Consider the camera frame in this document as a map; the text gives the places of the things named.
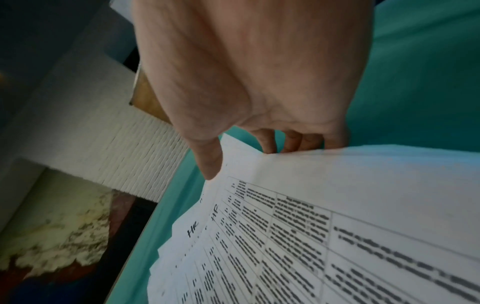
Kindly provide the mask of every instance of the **paper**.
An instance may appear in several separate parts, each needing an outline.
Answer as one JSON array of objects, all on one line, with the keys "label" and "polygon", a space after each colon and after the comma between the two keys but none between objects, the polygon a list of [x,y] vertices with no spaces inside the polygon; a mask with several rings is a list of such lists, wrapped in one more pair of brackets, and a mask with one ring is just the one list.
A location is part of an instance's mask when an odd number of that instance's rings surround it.
[{"label": "paper", "polygon": [[173,225],[149,302],[480,302],[477,154],[221,143],[222,170]]}]

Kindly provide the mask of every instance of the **hand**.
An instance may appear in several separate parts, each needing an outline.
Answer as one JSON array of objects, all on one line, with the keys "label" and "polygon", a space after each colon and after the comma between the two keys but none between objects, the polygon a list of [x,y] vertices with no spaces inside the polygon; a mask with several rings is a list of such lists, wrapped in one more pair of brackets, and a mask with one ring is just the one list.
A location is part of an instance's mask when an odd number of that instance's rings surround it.
[{"label": "hand", "polygon": [[251,132],[264,153],[348,144],[345,116],[365,68],[371,0],[134,0],[142,66],[206,179],[218,135]]}]

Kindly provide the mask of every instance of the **finger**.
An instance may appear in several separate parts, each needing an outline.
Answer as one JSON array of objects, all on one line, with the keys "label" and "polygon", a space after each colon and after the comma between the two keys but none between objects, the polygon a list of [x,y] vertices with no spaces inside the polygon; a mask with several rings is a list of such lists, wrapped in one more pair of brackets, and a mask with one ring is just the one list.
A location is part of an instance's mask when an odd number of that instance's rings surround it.
[{"label": "finger", "polygon": [[193,151],[195,161],[206,180],[214,178],[222,167],[222,146],[220,140],[215,137],[210,140],[192,141],[186,140]]},{"label": "finger", "polygon": [[346,124],[343,124],[333,132],[324,133],[325,149],[344,148],[349,144],[349,137],[350,133]]},{"label": "finger", "polygon": [[324,137],[320,134],[303,134],[301,137],[301,143],[298,147],[299,151],[309,151],[320,149]]},{"label": "finger", "polygon": [[299,132],[288,130],[285,133],[285,144],[281,153],[295,152],[302,143],[302,135]]},{"label": "finger", "polygon": [[277,143],[275,142],[275,131],[271,129],[260,129],[250,131],[256,137],[261,145],[261,149],[265,154],[272,154],[277,152]]}]

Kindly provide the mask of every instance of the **white ribbed surface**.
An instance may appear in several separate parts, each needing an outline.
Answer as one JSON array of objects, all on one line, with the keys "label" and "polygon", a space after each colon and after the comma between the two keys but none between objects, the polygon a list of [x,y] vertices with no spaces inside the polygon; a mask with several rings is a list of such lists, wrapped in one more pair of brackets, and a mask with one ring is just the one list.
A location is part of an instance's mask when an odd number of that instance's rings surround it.
[{"label": "white ribbed surface", "polygon": [[135,74],[103,53],[115,18],[99,11],[0,135],[0,177],[26,158],[159,201],[187,146],[170,125],[128,105]]}]

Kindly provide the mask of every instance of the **green tablecloth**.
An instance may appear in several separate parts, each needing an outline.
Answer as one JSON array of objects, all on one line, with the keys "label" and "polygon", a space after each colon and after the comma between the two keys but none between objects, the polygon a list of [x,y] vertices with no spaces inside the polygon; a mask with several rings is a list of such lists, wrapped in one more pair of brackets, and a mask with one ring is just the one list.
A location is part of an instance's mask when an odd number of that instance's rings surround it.
[{"label": "green tablecloth", "polygon": [[[375,9],[370,61],[347,116],[351,144],[480,151],[480,1],[386,0]],[[243,130],[230,135],[260,148]],[[277,134],[279,146],[283,137]],[[149,268],[172,223],[199,198],[189,152],[138,240],[108,304],[147,303]]]}]

